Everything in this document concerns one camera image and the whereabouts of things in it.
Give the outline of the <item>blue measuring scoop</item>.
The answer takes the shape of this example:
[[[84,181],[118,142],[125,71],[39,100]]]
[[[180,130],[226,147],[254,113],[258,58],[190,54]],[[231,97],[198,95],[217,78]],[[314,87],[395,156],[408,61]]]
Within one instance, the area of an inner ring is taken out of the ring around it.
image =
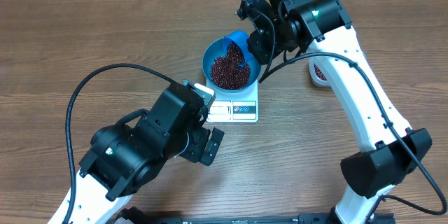
[[[240,60],[239,63],[237,64],[239,67],[244,67],[246,64],[249,65],[250,67],[256,65],[255,57],[251,52],[249,52],[249,47],[247,43],[248,38],[249,35],[247,33],[239,30],[234,31],[231,34],[223,37],[223,49],[225,50],[227,55],[229,54],[228,48],[232,43],[234,43],[241,51],[242,60]]]

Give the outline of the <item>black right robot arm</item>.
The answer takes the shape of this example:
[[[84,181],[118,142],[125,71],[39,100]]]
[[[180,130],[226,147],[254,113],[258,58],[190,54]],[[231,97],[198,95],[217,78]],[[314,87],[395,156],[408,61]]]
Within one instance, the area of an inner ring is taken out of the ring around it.
[[[241,19],[254,26],[248,49],[276,71],[273,59],[287,52],[307,59],[332,88],[353,128],[359,151],[341,161],[347,183],[342,199],[324,223],[392,223],[392,214],[377,215],[379,203],[406,175],[421,168],[432,144],[425,129],[413,129],[392,105],[371,70],[351,18],[340,0],[241,0]]]

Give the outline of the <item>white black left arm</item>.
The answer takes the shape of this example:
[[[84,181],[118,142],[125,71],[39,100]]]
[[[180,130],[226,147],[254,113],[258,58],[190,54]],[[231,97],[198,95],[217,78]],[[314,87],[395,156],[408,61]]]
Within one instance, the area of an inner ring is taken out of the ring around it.
[[[211,165],[224,136],[203,126],[215,98],[199,83],[172,83],[151,110],[97,131],[76,173],[76,195],[64,198],[50,222],[106,223],[176,156]]]

